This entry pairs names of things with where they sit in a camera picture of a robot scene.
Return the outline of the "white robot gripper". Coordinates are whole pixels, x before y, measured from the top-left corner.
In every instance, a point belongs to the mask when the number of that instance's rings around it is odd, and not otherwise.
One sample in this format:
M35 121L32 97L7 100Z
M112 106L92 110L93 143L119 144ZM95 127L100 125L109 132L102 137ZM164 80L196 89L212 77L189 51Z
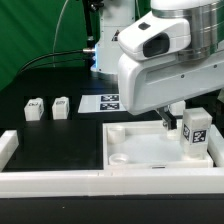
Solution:
M159 108L164 127L174 130L176 118L164 106L224 86L224 40L200 51L190 48L192 40L187 19L152 13L120 32L118 87L129 113Z

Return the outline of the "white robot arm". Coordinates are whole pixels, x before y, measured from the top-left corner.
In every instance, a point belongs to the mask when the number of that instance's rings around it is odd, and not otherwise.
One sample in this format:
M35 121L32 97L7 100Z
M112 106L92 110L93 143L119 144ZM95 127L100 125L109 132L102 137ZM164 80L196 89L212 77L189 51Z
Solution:
M224 0L92 0L100 12L95 74L118 82L125 109L138 115L224 87Z

